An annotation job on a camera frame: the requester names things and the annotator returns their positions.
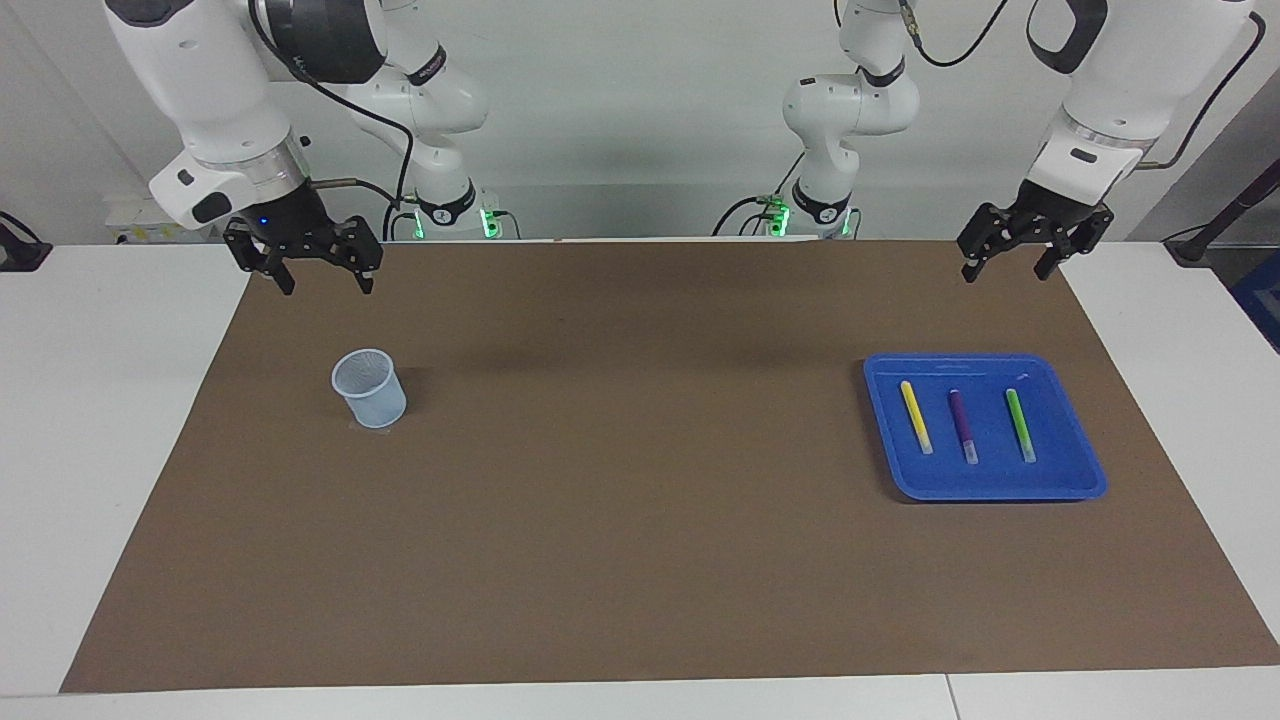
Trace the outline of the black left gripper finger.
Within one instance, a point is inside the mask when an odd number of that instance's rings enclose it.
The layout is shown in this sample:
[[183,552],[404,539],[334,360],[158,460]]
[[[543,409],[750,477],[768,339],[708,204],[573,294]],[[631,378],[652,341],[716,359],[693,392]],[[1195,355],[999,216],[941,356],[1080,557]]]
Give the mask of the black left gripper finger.
[[1009,214],[992,202],[983,202],[959,233],[956,245],[965,258],[961,275],[966,283],[975,283],[988,260],[1014,247]]
[[1092,252],[1110,228],[1114,218],[1112,210],[1103,202],[1096,206],[1085,219],[1070,227],[1046,220],[1050,238],[1046,250],[1034,265],[1036,277],[1039,281],[1047,281],[1069,258]]

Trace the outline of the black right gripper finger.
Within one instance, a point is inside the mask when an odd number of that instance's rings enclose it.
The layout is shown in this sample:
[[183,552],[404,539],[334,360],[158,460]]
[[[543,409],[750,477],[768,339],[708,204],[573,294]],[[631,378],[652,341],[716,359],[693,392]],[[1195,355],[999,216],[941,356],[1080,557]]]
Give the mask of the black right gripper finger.
[[293,295],[296,282],[284,259],[273,249],[261,250],[247,222],[229,220],[224,229],[224,245],[230,250],[241,270],[264,275],[271,279],[284,296]]
[[335,225],[335,259],[352,273],[364,295],[374,290],[374,275],[383,260],[383,247],[362,217]]

